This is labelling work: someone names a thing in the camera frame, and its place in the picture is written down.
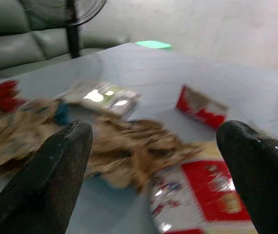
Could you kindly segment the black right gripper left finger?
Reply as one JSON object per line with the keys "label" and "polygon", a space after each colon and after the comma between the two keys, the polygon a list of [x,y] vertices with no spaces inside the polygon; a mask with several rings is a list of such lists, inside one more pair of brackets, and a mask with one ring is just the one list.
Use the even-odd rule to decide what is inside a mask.
{"label": "black right gripper left finger", "polygon": [[93,144],[91,125],[74,121],[50,136],[0,193],[0,234],[63,234]]}

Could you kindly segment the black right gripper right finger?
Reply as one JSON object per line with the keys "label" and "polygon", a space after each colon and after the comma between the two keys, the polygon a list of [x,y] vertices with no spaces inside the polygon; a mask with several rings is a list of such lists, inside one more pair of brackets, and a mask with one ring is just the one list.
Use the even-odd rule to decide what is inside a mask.
{"label": "black right gripper right finger", "polygon": [[229,120],[216,132],[217,146],[259,234],[278,234],[278,141]]}

